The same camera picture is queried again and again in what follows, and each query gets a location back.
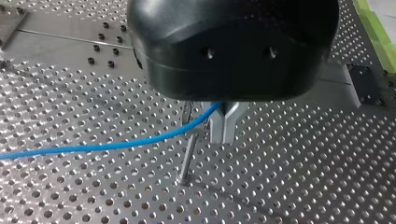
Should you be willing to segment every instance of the metal surface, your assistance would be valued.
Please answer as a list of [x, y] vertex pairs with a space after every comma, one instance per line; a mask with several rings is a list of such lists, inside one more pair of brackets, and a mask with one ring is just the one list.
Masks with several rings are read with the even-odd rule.
[[4, 6], [0, 2], [0, 49], [4, 49], [10, 38], [27, 15], [20, 7]]
[[[7, 3], [43, 18], [85, 18], [99, 29], [101, 15], [115, 18], [110, 27], [122, 21], [126, 2]], [[350, 8], [342, 8], [345, 17]], [[114, 55], [106, 41], [33, 31], [18, 32], [12, 42], [18, 44], [0, 53], [8, 60], [0, 68], [0, 151], [131, 141], [180, 125], [183, 103], [145, 82], [131, 49]], [[363, 53], [354, 52], [366, 56], [356, 41], [352, 48]], [[328, 65], [311, 92], [252, 103], [231, 146], [210, 144], [202, 134], [185, 186], [176, 177], [186, 136], [119, 151], [0, 161], [0, 222], [395, 223], [395, 115], [361, 107], [346, 71]], [[191, 116], [203, 111], [193, 104]]]
[[332, 47], [332, 61], [381, 66], [370, 38], [364, 31], [352, 0], [339, 0], [340, 25]]

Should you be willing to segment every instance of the black bracket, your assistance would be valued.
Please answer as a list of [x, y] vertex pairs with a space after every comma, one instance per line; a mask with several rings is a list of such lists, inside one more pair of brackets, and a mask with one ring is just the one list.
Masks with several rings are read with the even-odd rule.
[[355, 92], [363, 105], [384, 106], [381, 91], [375, 80], [375, 74], [367, 66], [349, 63], [346, 65], [352, 79]]

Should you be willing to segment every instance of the perforated metal plate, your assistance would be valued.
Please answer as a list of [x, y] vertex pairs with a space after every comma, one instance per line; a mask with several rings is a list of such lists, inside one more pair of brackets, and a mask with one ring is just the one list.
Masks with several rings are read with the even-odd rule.
[[[59, 7], [60, 18], [71, 16], [61, 13], [68, 4], [118, 3], [21, 1], [36, 13]], [[18, 45], [0, 53], [9, 59], [0, 70], [1, 152], [131, 141], [180, 125], [183, 103], [150, 88], [130, 49], [117, 56], [99, 43], [95, 52], [98, 43], [81, 40], [19, 32]], [[176, 182], [185, 136], [0, 161], [0, 222], [395, 223], [394, 113], [357, 109], [342, 69], [328, 72], [301, 98], [252, 103], [233, 145], [201, 136], [187, 186]]]

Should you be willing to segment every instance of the blue cable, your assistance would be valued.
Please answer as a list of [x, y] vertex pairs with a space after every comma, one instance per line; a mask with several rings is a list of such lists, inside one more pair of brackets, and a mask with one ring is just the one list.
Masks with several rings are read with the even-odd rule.
[[206, 119], [210, 117], [210, 115], [219, 108], [220, 103], [214, 103], [203, 115], [201, 115], [198, 119], [193, 120], [192, 122], [173, 130], [170, 133], [161, 134], [152, 138], [145, 138], [141, 140], [136, 140], [133, 142], [125, 142], [125, 143], [112, 143], [106, 145], [94, 145], [94, 146], [75, 146], [75, 147], [49, 147], [43, 149], [34, 149], [29, 151], [17, 151], [17, 152], [8, 152], [8, 153], [0, 153], [0, 160], [7, 159], [17, 159], [21, 157], [31, 157], [37, 155], [48, 155], [48, 154], [59, 154], [65, 152], [92, 152], [92, 151], [102, 151], [102, 150], [115, 150], [126, 147], [141, 147], [148, 144], [153, 144], [157, 142], [161, 142], [163, 140], [173, 138], [180, 134], [183, 134], [194, 127], [198, 126], [200, 123], [204, 122]]

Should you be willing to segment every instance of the hole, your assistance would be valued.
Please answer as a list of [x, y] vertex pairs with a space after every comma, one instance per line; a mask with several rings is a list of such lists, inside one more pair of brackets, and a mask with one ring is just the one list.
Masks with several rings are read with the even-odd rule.
[[125, 201], [125, 202], [124, 202], [124, 207], [126, 207], [126, 208], [131, 207], [131, 205], [132, 205], [132, 202], [131, 202], [131, 201]]
[[113, 199], [107, 199], [106, 200], [106, 205], [107, 206], [111, 206], [111, 205], [113, 205], [113, 203], [114, 203]]
[[38, 197], [40, 197], [40, 194], [41, 194], [40, 191], [36, 190], [36, 191], [33, 191], [32, 196], [35, 198], [38, 198]]
[[152, 191], [152, 188], [150, 186], [145, 187], [145, 192], [151, 192], [151, 191]]
[[194, 214], [196, 216], [200, 215], [201, 214], [201, 209], [200, 208], [194, 208]]
[[50, 195], [52, 200], [57, 200], [59, 198], [59, 193], [55, 192]]
[[86, 214], [84, 216], [82, 216], [82, 221], [83, 222], [89, 222], [91, 220], [91, 216]]
[[4, 210], [7, 214], [11, 214], [14, 211], [14, 207], [9, 206]]
[[46, 218], [52, 217], [52, 211], [51, 211], [51, 210], [46, 211], [46, 212], [44, 213], [44, 217], [46, 217]]
[[184, 207], [183, 207], [183, 206], [178, 206], [177, 209], [176, 209], [176, 211], [177, 211], [178, 213], [183, 213], [183, 212], [184, 212]]
[[72, 218], [72, 214], [71, 213], [65, 213], [64, 214], [64, 220], [69, 220], [70, 218]]
[[88, 203], [95, 203], [96, 199], [95, 199], [95, 197], [91, 196], [90, 198], [88, 198], [87, 202]]
[[142, 208], [143, 209], [148, 209], [149, 208], [149, 203], [142, 203]]
[[166, 204], [164, 204], [164, 203], [160, 204], [159, 209], [160, 209], [160, 211], [162, 211], [162, 212], [165, 211], [165, 210], [166, 210]]
[[116, 189], [118, 186], [119, 186], [119, 184], [117, 184], [117, 182], [113, 182], [113, 183], [110, 184], [110, 187], [112, 189]]
[[120, 224], [128, 224], [128, 218], [124, 217], [120, 220]]
[[29, 217], [29, 216], [31, 216], [33, 214], [33, 212], [34, 211], [33, 211], [32, 208], [28, 208], [28, 209], [25, 210], [24, 214]]
[[100, 221], [101, 221], [102, 223], [108, 223], [108, 221], [110, 221], [110, 218], [109, 218], [109, 217], [102, 217], [102, 218], [100, 219]]
[[77, 200], [77, 195], [70, 195], [70, 197], [69, 197], [69, 201], [70, 202], [75, 202]]

